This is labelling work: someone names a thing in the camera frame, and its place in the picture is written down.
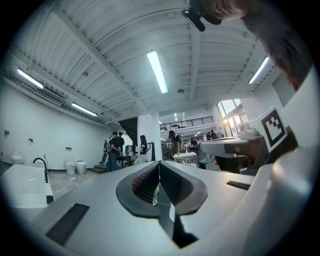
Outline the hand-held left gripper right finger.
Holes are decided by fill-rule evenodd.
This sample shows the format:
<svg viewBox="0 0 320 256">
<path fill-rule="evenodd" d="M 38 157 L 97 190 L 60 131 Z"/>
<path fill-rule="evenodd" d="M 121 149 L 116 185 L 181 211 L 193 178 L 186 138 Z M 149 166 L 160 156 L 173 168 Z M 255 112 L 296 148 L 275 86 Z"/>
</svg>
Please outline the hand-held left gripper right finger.
<svg viewBox="0 0 320 256">
<path fill-rule="evenodd" d="M 252 184 L 254 177 L 194 168 L 176 162 L 161 161 L 162 167 L 187 180 L 195 179 L 185 203 L 191 206 L 206 187 L 206 198 L 196 212 L 181 215 L 184 231 L 198 240 L 183 247 L 167 249 L 159 256 L 243 256 L 248 225 L 236 219 L 236 208 L 247 190 L 230 186 L 229 181 Z"/>
</svg>

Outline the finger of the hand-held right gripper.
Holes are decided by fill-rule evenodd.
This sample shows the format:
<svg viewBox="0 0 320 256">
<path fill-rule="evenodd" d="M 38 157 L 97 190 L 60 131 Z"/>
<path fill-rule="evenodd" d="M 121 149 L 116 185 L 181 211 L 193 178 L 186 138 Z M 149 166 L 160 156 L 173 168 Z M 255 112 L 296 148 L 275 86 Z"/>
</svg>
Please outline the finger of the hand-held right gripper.
<svg viewBox="0 0 320 256">
<path fill-rule="evenodd" d="M 241 147 L 247 146 L 249 140 L 241 137 L 225 137 L 203 141 L 200 150 L 203 153 L 222 158 L 233 158 L 241 154 Z"/>
</svg>

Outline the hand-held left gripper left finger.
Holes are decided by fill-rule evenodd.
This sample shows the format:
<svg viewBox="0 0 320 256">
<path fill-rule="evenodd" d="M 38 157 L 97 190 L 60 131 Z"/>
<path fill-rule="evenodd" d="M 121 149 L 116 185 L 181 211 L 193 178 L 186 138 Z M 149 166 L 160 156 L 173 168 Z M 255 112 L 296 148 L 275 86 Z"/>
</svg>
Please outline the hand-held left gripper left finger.
<svg viewBox="0 0 320 256">
<path fill-rule="evenodd" d="M 38 244 L 49 256 L 177 256 L 180 248 L 159 221 L 133 216 L 116 195 L 124 177 L 157 164 L 153 161 L 96 175 L 59 197 L 33 221 Z M 88 206 L 88 210 L 60 245 L 47 233 L 75 204 Z"/>
</svg>

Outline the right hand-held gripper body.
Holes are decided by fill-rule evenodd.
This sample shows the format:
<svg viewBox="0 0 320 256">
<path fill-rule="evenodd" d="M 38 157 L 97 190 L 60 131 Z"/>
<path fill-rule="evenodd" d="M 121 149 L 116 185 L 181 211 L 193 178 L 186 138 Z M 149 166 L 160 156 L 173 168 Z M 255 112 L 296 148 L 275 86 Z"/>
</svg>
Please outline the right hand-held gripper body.
<svg viewBox="0 0 320 256">
<path fill-rule="evenodd" d="M 289 126 L 285 126 L 275 107 L 240 125 L 236 137 L 242 143 L 226 144 L 231 158 L 224 159 L 224 170 L 241 173 L 258 170 L 274 163 L 280 156 L 298 147 L 297 139 Z"/>
</svg>

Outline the white square table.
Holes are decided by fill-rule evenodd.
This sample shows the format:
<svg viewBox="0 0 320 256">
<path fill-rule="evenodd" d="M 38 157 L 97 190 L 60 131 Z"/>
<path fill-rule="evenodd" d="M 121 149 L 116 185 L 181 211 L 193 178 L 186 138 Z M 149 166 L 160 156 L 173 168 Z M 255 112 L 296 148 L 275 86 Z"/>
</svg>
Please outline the white square table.
<svg viewBox="0 0 320 256">
<path fill-rule="evenodd" d="M 173 161 L 180 164 L 196 164 L 197 163 L 197 154 L 195 152 L 186 152 L 175 154 L 173 156 Z"/>
</svg>

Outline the large window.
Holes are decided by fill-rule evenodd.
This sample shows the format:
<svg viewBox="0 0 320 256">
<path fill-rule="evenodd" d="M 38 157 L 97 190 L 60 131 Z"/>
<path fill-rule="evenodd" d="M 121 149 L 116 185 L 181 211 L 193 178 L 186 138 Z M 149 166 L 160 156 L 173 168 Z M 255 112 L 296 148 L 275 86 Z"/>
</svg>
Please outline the large window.
<svg viewBox="0 0 320 256">
<path fill-rule="evenodd" d="M 240 134 L 241 125 L 249 122 L 239 98 L 222 100 L 217 104 L 217 109 L 227 137 L 237 137 Z"/>
</svg>

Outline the black balcony railing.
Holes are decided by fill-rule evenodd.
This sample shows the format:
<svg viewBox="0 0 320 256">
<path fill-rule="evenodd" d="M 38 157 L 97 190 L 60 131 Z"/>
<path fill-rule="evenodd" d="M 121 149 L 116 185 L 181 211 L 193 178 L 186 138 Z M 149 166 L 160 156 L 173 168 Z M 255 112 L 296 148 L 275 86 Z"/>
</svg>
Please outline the black balcony railing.
<svg viewBox="0 0 320 256">
<path fill-rule="evenodd" d="M 208 125 L 213 124 L 214 119 L 212 116 L 195 118 L 190 120 L 183 120 L 183 121 L 175 121 L 171 123 L 162 123 L 159 125 L 160 131 L 169 131 L 169 130 L 176 130 L 182 128 L 189 128 L 201 125 Z"/>
</svg>

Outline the ceiling tube light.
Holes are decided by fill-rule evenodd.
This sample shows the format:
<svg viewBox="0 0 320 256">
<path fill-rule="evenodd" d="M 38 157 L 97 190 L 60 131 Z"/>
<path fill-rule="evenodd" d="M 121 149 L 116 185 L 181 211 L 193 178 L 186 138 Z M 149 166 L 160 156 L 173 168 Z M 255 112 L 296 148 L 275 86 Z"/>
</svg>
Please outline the ceiling tube light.
<svg viewBox="0 0 320 256">
<path fill-rule="evenodd" d="M 168 87 L 167 87 L 167 83 L 165 80 L 165 76 L 163 73 L 163 69 L 160 63 L 158 53 L 156 51 L 151 51 L 147 53 L 147 58 L 151 65 L 153 73 L 155 75 L 155 78 L 157 80 L 161 93 L 162 94 L 168 93 Z"/>
<path fill-rule="evenodd" d="M 93 116 L 93 117 L 97 117 L 97 116 L 98 116 L 95 112 L 92 112 L 92 111 L 90 111 L 90 110 L 88 110 L 88 109 L 86 109 L 86 108 L 78 105 L 77 103 L 74 103 L 74 102 L 73 102 L 73 103 L 71 104 L 71 106 L 72 106 L 73 108 L 76 108 L 77 110 L 79 110 L 79 111 L 81 111 L 81 112 L 84 112 L 84 113 L 90 115 L 90 116 Z"/>
<path fill-rule="evenodd" d="M 253 84 L 255 82 L 255 80 L 258 78 L 260 73 L 263 71 L 264 67 L 268 64 L 269 60 L 270 60 L 270 58 L 267 56 L 264 58 L 264 60 L 262 61 L 262 63 L 260 64 L 260 66 L 258 67 L 256 72 L 253 74 L 253 76 L 249 80 L 249 82 L 248 82 L 249 84 Z"/>
<path fill-rule="evenodd" d="M 30 76 L 29 74 L 27 74 L 26 72 L 24 72 L 22 69 L 18 68 L 17 69 L 17 73 L 22 76 L 24 79 L 26 79 L 27 81 L 29 81 L 30 83 L 32 83 L 33 85 L 37 86 L 40 89 L 43 89 L 44 86 L 42 83 L 40 83 L 38 80 L 34 79 L 32 76 Z"/>
</svg>

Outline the black bathtub faucet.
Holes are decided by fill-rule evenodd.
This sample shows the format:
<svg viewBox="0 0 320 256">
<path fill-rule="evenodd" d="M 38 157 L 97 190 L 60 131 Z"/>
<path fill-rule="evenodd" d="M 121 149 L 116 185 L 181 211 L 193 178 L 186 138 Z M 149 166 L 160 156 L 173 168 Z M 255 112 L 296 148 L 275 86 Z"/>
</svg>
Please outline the black bathtub faucet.
<svg viewBox="0 0 320 256">
<path fill-rule="evenodd" d="M 34 164 L 36 161 L 41 161 L 44 164 L 44 180 L 45 180 L 45 183 L 48 184 L 49 178 L 48 178 L 48 169 L 47 169 L 46 161 L 41 157 L 37 157 L 33 160 L 32 163 Z"/>
</svg>

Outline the dark staircase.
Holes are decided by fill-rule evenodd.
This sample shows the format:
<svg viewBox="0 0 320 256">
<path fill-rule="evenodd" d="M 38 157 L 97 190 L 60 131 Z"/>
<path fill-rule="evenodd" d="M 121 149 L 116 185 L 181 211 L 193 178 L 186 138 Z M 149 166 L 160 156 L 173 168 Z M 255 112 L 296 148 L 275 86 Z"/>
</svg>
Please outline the dark staircase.
<svg viewBox="0 0 320 256">
<path fill-rule="evenodd" d="M 138 146 L 138 117 L 120 120 L 118 123 L 132 140 L 132 144 Z"/>
</svg>

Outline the white bathtub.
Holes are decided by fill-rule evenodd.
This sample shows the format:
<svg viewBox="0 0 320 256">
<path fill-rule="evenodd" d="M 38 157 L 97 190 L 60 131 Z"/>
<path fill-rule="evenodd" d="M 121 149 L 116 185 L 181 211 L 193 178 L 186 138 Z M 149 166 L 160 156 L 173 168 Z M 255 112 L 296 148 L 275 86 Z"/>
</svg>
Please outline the white bathtub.
<svg viewBox="0 0 320 256">
<path fill-rule="evenodd" d="M 44 167 L 14 164 L 0 176 L 0 185 L 15 208 L 45 208 L 55 201 Z"/>
</svg>

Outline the ceiling air conditioner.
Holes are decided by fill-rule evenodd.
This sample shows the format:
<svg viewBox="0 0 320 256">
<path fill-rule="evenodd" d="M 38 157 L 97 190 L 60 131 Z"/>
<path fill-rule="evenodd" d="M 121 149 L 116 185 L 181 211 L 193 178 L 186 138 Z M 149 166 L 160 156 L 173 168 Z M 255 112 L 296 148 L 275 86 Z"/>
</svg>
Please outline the ceiling air conditioner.
<svg viewBox="0 0 320 256">
<path fill-rule="evenodd" d="M 46 99 L 47 101 L 49 101 L 53 104 L 58 105 L 58 106 L 62 106 L 64 103 L 64 99 L 62 97 L 60 97 L 59 95 L 57 95 L 49 90 L 46 90 L 45 88 L 37 87 L 33 93 L 43 99 Z"/>
</svg>

